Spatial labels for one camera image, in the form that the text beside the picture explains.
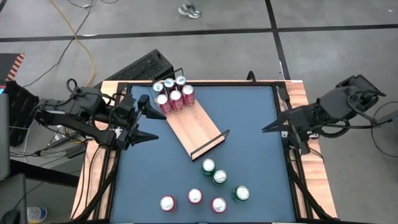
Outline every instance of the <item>shoe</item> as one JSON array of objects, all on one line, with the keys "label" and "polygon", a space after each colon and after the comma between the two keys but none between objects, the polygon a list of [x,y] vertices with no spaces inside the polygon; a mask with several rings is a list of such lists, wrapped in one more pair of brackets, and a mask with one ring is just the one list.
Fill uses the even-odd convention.
[{"label": "shoe", "polygon": [[195,9],[192,4],[183,4],[179,7],[178,12],[183,16],[188,16],[191,19],[198,19],[201,16],[201,12]]}]

